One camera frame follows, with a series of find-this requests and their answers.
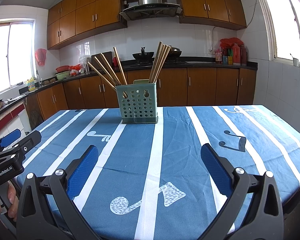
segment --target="table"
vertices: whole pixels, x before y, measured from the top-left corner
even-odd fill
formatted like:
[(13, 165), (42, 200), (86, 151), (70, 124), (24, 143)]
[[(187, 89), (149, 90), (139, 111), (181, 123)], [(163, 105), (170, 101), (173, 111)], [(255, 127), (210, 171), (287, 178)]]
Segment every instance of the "table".
[(98, 162), (74, 203), (100, 236), (116, 239), (201, 235), (226, 201), (200, 157), (207, 142), (234, 167), (272, 171), (283, 204), (300, 188), (300, 133), (264, 106), (159, 107), (158, 117), (125, 125), (119, 109), (59, 111), (36, 128), (42, 141), (26, 154), (17, 181), (64, 169), (95, 145)]

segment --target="white tiled wall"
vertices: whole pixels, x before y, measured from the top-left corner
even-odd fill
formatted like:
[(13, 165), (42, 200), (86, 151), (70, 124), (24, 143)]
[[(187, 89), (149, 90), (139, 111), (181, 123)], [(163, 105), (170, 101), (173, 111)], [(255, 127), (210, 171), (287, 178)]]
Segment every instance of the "white tiled wall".
[[(113, 51), (116, 46), (120, 60), (133, 59), (132, 54), (140, 52), (141, 47), (156, 52), (159, 41), (181, 49), (182, 56), (212, 57), (208, 55), (212, 28), (207, 25), (180, 24), (178, 17), (128, 21), (125, 29), (102, 33), (60, 49), (60, 63), (76, 65), (78, 58), (86, 54), (84, 44), (87, 42), (90, 55)], [(236, 37), (236, 31), (219, 27), (213, 33), (214, 49), (218, 48), (220, 39)]]

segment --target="music note print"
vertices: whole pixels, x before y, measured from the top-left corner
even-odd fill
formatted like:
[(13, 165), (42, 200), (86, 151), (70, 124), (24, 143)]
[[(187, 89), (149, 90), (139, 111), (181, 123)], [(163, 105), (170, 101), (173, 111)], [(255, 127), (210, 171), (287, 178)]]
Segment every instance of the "music note print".
[(228, 130), (225, 130), (224, 133), (227, 134), (227, 135), (230, 135), (230, 136), (235, 136), (235, 137), (239, 137), (240, 138), (239, 139), (239, 143), (238, 143), (238, 148), (236, 149), (236, 148), (232, 148), (232, 147), (226, 146), (226, 143), (224, 141), (220, 141), (219, 142), (219, 146), (221, 146), (223, 148), (230, 149), (230, 150), (238, 151), (238, 152), (246, 152), (245, 146), (246, 146), (247, 139), (245, 137), (234, 135), (234, 134), (230, 134), (230, 131), (228, 131)]

